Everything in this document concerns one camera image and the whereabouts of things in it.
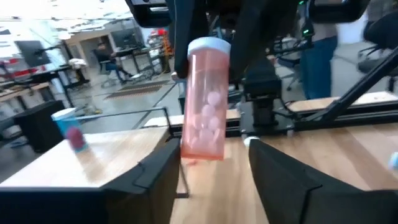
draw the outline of blue cup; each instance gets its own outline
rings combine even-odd
[[[64,109],[51,115],[51,118],[56,122],[62,136],[68,140],[72,149],[79,152],[86,149],[88,145],[80,123],[75,117],[75,111],[76,108]]]

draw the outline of pill bottle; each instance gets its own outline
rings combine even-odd
[[[188,46],[182,157],[224,159],[230,48],[216,37],[201,37]]]

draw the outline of concrete floor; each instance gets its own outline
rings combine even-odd
[[[363,76],[356,71],[356,62],[358,61],[357,53],[359,50],[369,46],[370,45],[367,43],[358,43],[338,47],[333,59],[333,96],[341,96]],[[130,60],[125,60],[123,63],[127,71],[135,73],[135,68]],[[141,59],[139,63],[146,63],[146,60]],[[277,74],[280,76],[288,75],[290,73],[292,73],[292,71],[288,68],[277,67]],[[90,101],[96,107],[103,110],[104,114],[123,113],[146,110],[155,106],[166,106],[171,115],[180,114],[180,108],[177,101],[179,89],[178,86],[173,85],[173,81],[164,85],[159,91],[148,95],[116,100],[104,100],[110,93],[122,88],[120,84],[108,88],[101,88],[100,84],[105,77],[98,75],[98,68],[89,68],[86,74],[91,80],[91,88],[71,93],[73,102],[77,106]],[[159,80],[170,80],[170,74],[162,74],[158,76],[155,81]],[[289,79],[284,80],[284,86],[286,86],[289,81]],[[375,85],[370,92],[383,91],[386,88],[386,85],[387,81],[382,80]],[[291,91],[285,91],[284,87],[283,97],[285,101],[304,100],[300,84],[295,83]],[[65,101],[65,97],[62,94],[56,94],[56,98]],[[158,116],[162,116],[160,111],[100,118],[84,123],[83,130],[85,133],[128,130],[135,126],[141,127],[149,119]],[[0,182],[10,177],[28,163],[32,162],[38,156],[40,155],[33,153],[29,146],[17,149],[3,146],[0,150]]]

